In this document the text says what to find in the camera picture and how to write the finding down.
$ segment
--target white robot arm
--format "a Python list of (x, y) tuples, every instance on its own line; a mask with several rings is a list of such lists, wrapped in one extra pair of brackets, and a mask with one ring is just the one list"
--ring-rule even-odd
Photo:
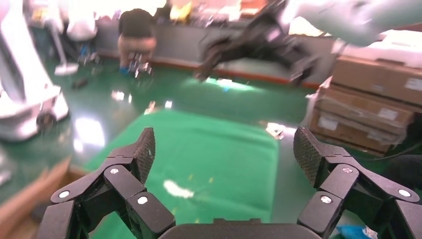
[(356, 46), (368, 46), (379, 34), (422, 22), (420, 0), (291, 0), (280, 23), (297, 16), (321, 31)]

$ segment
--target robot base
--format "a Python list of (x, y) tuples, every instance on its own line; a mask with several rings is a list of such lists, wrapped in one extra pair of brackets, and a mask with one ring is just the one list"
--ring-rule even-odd
[(69, 114), (69, 108), (60, 88), (58, 89), (59, 93), (44, 98), (42, 103), (21, 106), (15, 114), (0, 114), (0, 139), (10, 142), (24, 141), (65, 118)]

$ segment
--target cable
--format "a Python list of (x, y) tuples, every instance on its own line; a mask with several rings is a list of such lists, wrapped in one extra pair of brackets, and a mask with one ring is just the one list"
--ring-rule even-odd
[(413, 151), (413, 150), (417, 149), (420, 146), (422, 146), (422, 141), (421, 142), (418, 142), (417, 144), (413, 145), (412, 147), (409, 147), (409, 148), (401, 151), (400, 153), (396, 153), (394, 155), (390, 155), (390, 156), (383, 157), (383, 158), (375, 158), (375, 159), (359, 158), (359, 160), (364, 160), (364, 161), (388, 160), (388, 159), (392, 159), (392, 158), (395, 158), (395, 157), (398, 157), (398, 156), (402, 156), (404, 154), (407, 154), (408, 152)]

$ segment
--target label on box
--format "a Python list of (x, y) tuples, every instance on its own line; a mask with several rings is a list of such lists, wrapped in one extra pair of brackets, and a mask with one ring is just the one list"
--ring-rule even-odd
[(338, 125), (337, 121), (327, 119), (325, 117), (319, 117), (318, 126), (321, 128), (326, 128), (326, 129), (334, 131), (337, 129), (337, 125)]
[(383, 92), (384, 91), (384, 87), (383, 86), (380, 86), (380, 85), (372, 85), (372, 90), (373, 91)]
[(382, 108), (378, 113), (378, 117), (388, 119), (388, 120), (396, 120), (399, 113), (397, 111), (392, 111), (390, 109)]
[(422, 80), (416, 78), (409, 78), (405, 84), (405, 88), (415, 91), (422, 91)]
[(374, 132), (369, 133), (368, 138), (376, 140), (376, 141), (380, 141), (380, 142), (383, 141), (383, 138), (380, 135), (378, 135), (377, 133), (374, 133)]

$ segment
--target chair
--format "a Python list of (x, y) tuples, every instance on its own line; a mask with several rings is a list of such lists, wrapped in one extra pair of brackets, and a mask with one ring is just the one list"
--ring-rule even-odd
[(132, 61), (129, 65), (129, 72), (135, 73), (135, 78), (138, 78), (140, 73), (146, 72), (148, 75), (153, 75), (152, 67), (150, 63), (142, 61), (142, 55), (150, 54), (149, 52), (134, 52)]

